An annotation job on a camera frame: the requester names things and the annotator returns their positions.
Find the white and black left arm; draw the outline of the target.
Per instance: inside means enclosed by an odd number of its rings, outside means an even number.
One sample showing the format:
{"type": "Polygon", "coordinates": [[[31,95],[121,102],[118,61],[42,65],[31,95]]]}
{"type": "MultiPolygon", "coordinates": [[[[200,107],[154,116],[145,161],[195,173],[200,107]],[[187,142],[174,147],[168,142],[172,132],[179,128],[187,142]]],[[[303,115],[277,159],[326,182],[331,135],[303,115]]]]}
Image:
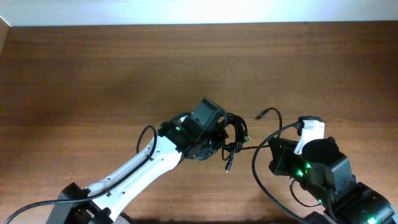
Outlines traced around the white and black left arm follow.
{"type": "Polygon", "coordinates": [[[147,186],[184,159],[205,160],[225,142],[227,112],[204,98],[188,113],[163,122],[150,142],[107,177],[81,189],[72,183],[59,197],[48,223],[116,223],[124,208],[147,186]]]}

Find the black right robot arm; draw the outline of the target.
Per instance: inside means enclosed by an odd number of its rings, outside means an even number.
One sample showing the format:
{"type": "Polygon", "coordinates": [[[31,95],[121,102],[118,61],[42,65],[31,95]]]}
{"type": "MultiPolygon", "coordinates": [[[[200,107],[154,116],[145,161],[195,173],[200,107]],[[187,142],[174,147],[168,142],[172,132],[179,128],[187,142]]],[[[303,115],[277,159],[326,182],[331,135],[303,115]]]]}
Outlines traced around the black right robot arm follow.
{"type": "Polygon", "coordinates": [[[336,223],[397,223],[397,212],[381,194],[356,180],[348,157],[335,139],[316,139],[295,154],[297,141],[271,138],[274,175],[298,182],[324,206],[330,221],[336,223]]]}

